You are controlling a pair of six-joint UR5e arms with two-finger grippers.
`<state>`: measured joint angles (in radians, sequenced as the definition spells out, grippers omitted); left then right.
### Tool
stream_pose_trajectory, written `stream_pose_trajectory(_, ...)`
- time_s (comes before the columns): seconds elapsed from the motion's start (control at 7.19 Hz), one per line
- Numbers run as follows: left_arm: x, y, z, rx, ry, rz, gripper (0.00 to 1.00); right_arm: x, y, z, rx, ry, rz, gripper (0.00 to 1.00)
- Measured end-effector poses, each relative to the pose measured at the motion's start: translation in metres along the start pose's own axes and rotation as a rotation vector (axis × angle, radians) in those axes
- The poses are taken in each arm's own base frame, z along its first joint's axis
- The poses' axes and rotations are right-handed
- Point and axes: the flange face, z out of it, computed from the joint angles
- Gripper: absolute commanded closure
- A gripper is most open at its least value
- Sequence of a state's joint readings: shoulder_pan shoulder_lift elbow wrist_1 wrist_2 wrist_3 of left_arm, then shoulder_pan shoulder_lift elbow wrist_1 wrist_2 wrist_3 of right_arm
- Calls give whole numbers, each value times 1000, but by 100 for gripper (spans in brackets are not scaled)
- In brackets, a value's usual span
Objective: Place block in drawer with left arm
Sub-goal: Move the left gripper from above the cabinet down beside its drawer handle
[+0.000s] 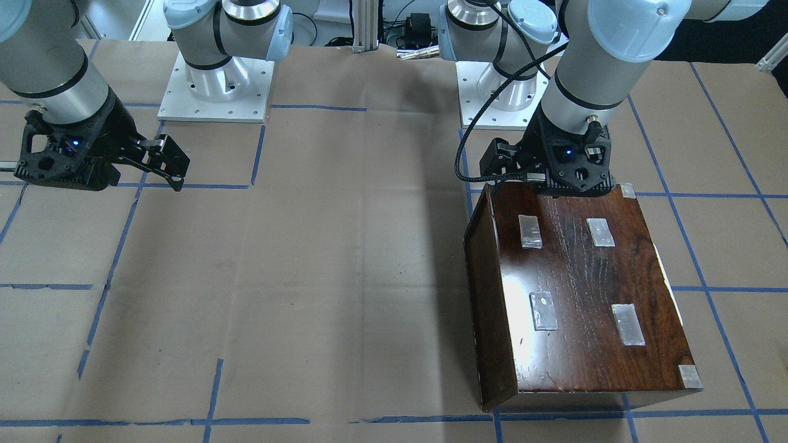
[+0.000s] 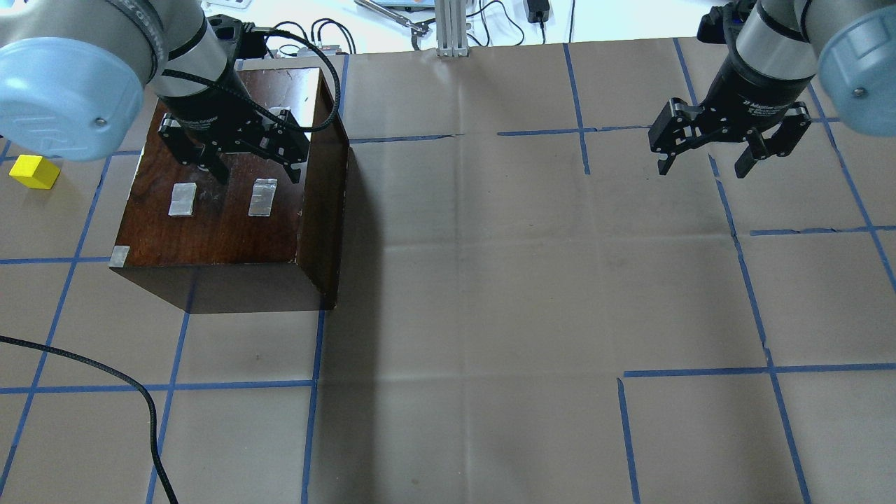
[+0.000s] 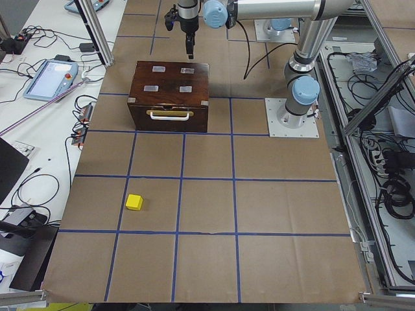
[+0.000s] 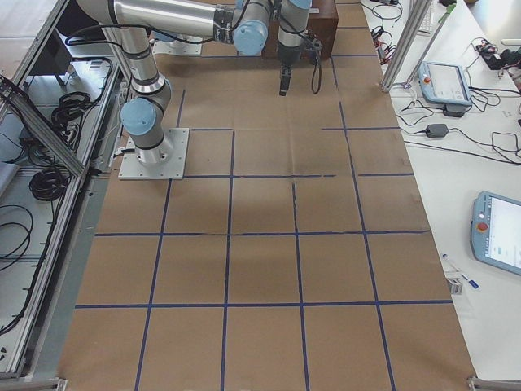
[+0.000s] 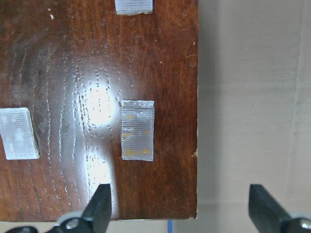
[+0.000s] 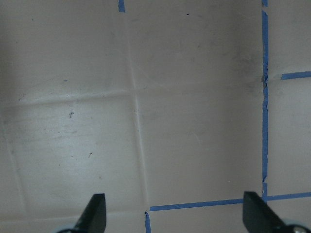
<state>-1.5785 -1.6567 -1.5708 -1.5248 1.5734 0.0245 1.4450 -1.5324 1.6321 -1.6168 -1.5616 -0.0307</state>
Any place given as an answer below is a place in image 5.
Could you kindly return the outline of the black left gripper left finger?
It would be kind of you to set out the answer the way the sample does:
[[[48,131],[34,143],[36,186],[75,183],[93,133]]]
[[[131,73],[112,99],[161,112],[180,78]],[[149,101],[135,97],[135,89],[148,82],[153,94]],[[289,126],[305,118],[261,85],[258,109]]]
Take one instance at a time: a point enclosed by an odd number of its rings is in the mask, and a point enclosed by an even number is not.
[[[80,217],[70,217],[52,228],[53,233],[104,233],[112,214],[111,188],[100,184]]]

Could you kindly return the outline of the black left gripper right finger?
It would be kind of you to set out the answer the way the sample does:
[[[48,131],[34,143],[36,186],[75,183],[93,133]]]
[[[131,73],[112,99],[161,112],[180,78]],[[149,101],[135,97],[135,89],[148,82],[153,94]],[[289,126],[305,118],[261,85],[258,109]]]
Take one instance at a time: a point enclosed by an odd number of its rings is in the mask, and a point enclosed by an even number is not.
[[[249,187],[248,214],[259,233],[309,233],[311,219],[290,215],[261,184]]]

